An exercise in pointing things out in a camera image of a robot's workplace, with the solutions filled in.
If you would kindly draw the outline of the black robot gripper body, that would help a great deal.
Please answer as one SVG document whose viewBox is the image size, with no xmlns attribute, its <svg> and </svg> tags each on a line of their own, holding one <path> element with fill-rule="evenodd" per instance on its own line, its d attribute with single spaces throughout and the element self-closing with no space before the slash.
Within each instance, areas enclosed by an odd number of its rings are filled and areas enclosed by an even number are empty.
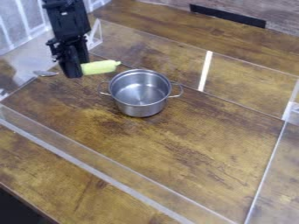
<svg viewBox="0 0 299 224">
<path fill-rule="evenodd" d="M 47 41 L 47 46 L 78 45 L 84 49 L 86 34 L 91 31 L 91 26 L 83 0 L 42 1 L 54 32 L 54 38 Z"/>
</svg>

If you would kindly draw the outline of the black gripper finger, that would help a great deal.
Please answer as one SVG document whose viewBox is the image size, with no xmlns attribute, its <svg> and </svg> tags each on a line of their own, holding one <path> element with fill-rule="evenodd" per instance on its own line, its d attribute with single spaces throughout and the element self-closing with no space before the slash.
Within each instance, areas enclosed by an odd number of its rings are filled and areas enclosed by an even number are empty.
<svg viewBox="0 0 299 224">
<path fill-rule="evenodd" d="M 68 78 L 80 78 L 83 76 L 80 68 L 80 58 L 74 45 L 58 45 L 55 49 L 56 60 L 59 61 L 62 71 Z"/>
<path fill-rule="evenodd" d="M 79 54 L 79 61 L 82 63 L 90 63 L 90 51 L 87 47 L 87 38 L 80 37 L 78 42 L 78 54 Z"/>
</svg>

